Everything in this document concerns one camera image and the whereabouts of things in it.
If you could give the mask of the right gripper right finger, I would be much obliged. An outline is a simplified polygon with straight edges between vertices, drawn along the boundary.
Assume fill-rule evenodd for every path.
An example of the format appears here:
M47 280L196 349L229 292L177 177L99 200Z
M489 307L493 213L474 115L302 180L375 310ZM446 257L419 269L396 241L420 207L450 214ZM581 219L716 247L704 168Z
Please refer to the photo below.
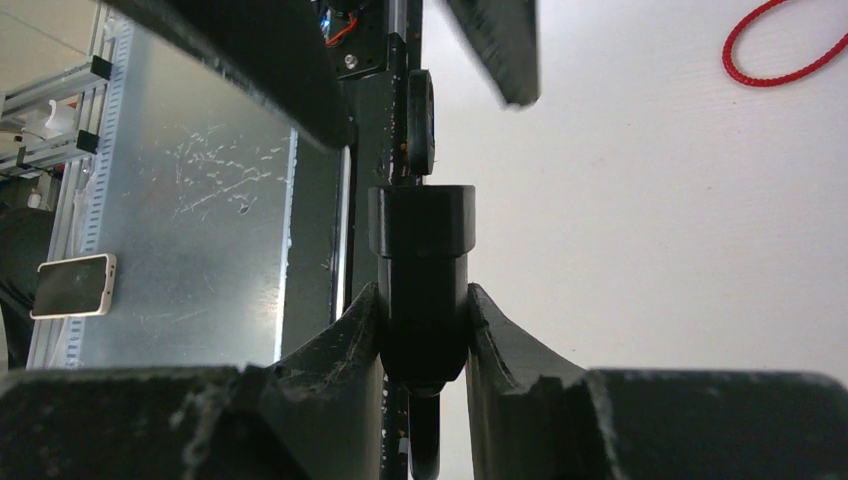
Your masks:
M843 479L847 391L812 372L583 369L469 288L478 479Z

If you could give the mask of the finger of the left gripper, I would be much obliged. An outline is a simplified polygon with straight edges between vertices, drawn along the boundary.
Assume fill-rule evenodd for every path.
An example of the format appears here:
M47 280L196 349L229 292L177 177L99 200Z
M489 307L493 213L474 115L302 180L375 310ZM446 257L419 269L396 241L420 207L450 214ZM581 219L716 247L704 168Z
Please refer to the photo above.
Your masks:
M355 129L308 1L136 0L111 7L214 70L314 144L340 150Z
M455 21L497 87L517 108L540 98L537 2L448 0Z

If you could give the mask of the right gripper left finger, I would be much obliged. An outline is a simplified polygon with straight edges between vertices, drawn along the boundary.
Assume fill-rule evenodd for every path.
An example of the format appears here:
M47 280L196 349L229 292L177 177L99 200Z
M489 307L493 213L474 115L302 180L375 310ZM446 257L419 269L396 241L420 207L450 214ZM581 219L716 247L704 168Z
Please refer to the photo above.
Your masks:
M267 366L16 371L5 479L376 479L378 292Z

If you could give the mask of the black padlock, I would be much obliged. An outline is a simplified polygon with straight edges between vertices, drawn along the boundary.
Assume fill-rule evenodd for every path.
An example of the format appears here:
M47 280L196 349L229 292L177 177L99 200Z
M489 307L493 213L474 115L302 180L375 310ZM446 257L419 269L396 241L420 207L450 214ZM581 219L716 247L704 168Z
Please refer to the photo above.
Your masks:
M440 473L440 394L468 357L468 255L475 247L470 185L373 187L369 246L378 261L379 349L408 394L415 479Z

